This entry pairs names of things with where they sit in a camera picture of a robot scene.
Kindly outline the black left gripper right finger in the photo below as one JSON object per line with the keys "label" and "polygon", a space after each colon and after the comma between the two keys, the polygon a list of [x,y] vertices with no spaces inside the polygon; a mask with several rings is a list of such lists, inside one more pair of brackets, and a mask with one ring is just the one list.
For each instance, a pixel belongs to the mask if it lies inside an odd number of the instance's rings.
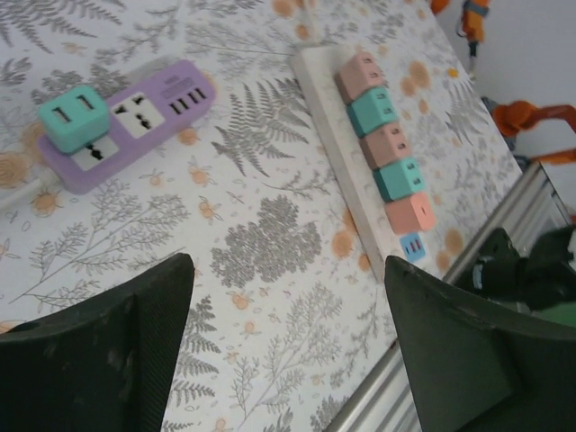
{"label": "black left gripper right finger", "polygon": [[398,256],[385,289],[425,431],[573,431],[575,329],[514,312]]}

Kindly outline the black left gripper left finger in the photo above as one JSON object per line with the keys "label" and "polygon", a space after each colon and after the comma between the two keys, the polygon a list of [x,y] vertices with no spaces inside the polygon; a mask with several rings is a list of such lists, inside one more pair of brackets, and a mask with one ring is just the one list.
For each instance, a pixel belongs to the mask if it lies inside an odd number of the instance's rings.
{"label": "black left gripper left finger", "polygon": [[194,286],[177,253],[1,336],[3,431],[159,431]]}

